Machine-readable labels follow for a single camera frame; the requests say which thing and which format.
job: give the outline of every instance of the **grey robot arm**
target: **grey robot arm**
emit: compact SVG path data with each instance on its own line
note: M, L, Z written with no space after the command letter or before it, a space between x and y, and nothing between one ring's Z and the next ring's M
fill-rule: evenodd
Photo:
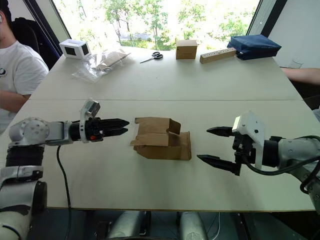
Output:
M47 206L47 184L39 180L44 172L45 145L99 142L128 130L125 120L95 117L99 109L100 104L89 99L79 121L47 122L31 117L10 128L12 142L5 167L0 169L0 239L26 239L32 216Z
M285 139L272 136L265 140L264 130L264 124L252 112L244 113L235 119L233 127L213 127L207 130L218 136L234 137L232 148L235 150L235 162L212 155L198 157L215 168L230 171L237 176L240 175L242 164L262 175L292 174L301 181L301 191L309 194L320 214L320 137ZM262 166L277 167L278 170L263 171Z

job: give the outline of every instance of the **plastic bag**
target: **plastic bag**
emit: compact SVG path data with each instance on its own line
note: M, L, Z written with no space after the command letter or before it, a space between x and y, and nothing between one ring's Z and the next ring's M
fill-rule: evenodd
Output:
M124 64L130 53L122 49L91 54L75 64L77 71L72 75L90 83L96 83L113 69Z

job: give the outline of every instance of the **wooden stick with holes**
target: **wooden stick with holes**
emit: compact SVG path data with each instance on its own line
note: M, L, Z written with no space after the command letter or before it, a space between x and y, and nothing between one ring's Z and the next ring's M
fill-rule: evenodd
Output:
M200 56L200 63L207 64L216 60L233 57L236 53L236 49L233 47L219 50L219 51L213 51L206 54L202 54Z

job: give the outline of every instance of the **cardboard box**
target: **cardboard box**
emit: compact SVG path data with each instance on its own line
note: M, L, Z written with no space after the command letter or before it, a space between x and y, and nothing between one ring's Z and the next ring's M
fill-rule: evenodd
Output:
M197 47L196 40L177 40L175 59L195 59Z
M139 117L133 149L147 159L190 160L190 132L180 132L181 124L171 118Z
M59 46L66 58L83 60L91 54L86 41L67 39L60 42Z

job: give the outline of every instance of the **cable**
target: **cable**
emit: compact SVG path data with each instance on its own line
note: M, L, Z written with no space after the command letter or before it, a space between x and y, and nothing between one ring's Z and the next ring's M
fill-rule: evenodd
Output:
M214 225L214 223L215 223L215 221L216 221L216 218L218 217L218 214L216 214L215 215L215 217L213 218L213 220L212 220L212 223L211 223L211 225L210 225L210 227L208 228L208 230L206 231L206 234L208 234L209 233L209 231L210 231L210 229L212 228L212 226Z
M160 220L160 222L162 222L162 224L165 225L165 227L178 239L178 236L170 229L170 227L168 227L166 223L162 221L162 219L154 211L152 213L156 215L156 217Z
M60 148L61 148L61 145L59 145L58 148L56 149L56 160L57 160L57 162L59 164L59 167L61 168L61 171L62 171L62 174L63 174L64 184L65 184L65 191L66 191L66 199L68 201L68 228L66 230L65 238L64 238L65 240L67 240L68 237L69 237L70 229L71 229L71 201L70 201L70 194L69 194L67 175L66 175L66 172L64 170L64 167L61 164L60 157L59 157Z
M247 158L246 155L242 155L241 156L244 164L247 165L249 169L251 169L252 171L256 172L257 174L266 175L266 176L275 176L275 175L280 175L280 174L284 174L284 173L287 173L287 172L291 172L293 170L296 170L296 169L302 167L303 165L310 164L312 162L315 162L315 161L319 160L319 157L320 156L309 158L307 160L301 161L301 162L299 162L297 164L294 164L292 166L284 167L284 168L282 168L280 170L263 171L263 170L260 170L258 168L255 168L254 166L252 166L251 163L248 161L248 158Z
M315 136L315 135L301 136L295 139L317 139L320 142L320 136Z
M216 220L216 217L218 217L218 215L219 215L219 212L215 215L214 220ZM215 231L215 233L213 234L213 236L208 236L208 239L213 239L214 236L216 236L216 234L217 234L218 231L219 231L219 226L218 226L218 228L216 229L216 231Z
M301 183L300 185L300 190L305 193L305 194L309 194L307 190L305 190L305 187L312 181L313 178L317 177L317 174L320 170L320 160L318 161L318 163L316 164L315 168L313 169L313 171L309 174L309 176Z
M20 233L14 227L8 225L2 225L2 227L5 229L10 229L12 232L14 232L17 235L18 240L22 239Z
M216 235L212 238L212 240L216 240L216 238L219 236L220 233L220 212L219 212L219 216L218 216L218 232L216 233Z

